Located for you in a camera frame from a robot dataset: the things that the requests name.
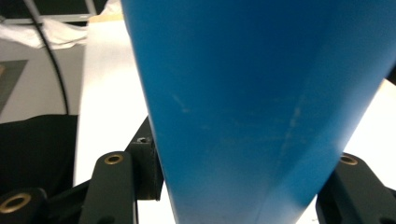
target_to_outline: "black bracket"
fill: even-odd
[[[345,153],[318,194],[319,223],[396,224],[395,195],[363,160]]]
[[[163,173],[149,120],[125,151],[99,158],[92,179],[50,199],[42,189],[0,197],[1,224],[135,224],[137,200],[161,198]]]

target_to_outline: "black cable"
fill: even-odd
[[[33,25],[35,26],[36,30],[38,31],[38,34],[40,35],[40,37],[43,41],[44,47],[47,50],[47,53],[49,55],[52,66],[55,69],[55,73],[58,78],[58,82],[61,87],[61,90],[62,90],[62,97],[64,98],[64,109],[65,109],[66,115],[69,115],[70,112],[69,112],[69,104],[68,104],[68,100],[67,100],[67,93],[66,93],[66,88],[64,86],[64,80],[62,79],[62,73],[61,73],[59,64],[56,61],[55,55],[53,54],[52,50],[50,49],[50,44],[49,44],[47,38],[45,37],[44,32],[41,30],[41,27],[38,24],[37,19],[36,19],[34,13],[32,12],[32,9],[30,8],[29,4],[26,4],[26,0],[24,0],[23,2],[27,8],[27,12],[29,13],[29,17],[32,20]]]

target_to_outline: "blue cylinder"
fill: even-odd
[[[177,223],[292,223],[396,59],[394,0],[123,0]]]

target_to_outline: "white surface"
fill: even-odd
[[[96,160],[128,146],[148,112],[123,21],[90,23],[78,121],[75,185]],[[166,187],[160,202],[138,202],[141,224],[174,223]]]
[[[75,183],[91,178],[96,160],[124,150],[147,115],[134,56],[123,21],[91,23],[80,106]],[[396,88],[384,81],[346,152],[366,161],[396,189]],[[175,223],[166,188],[160,202],[138,203],[141,224]],[[314,203],[299,224],[318,223]]]
[[[122,6],[120,0],[107,0],[105,8],[101,15],[122,14]]]

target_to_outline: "black cloth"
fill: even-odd
[[[72,187],[78,116],[43,115],[0,124],[0,195]]]

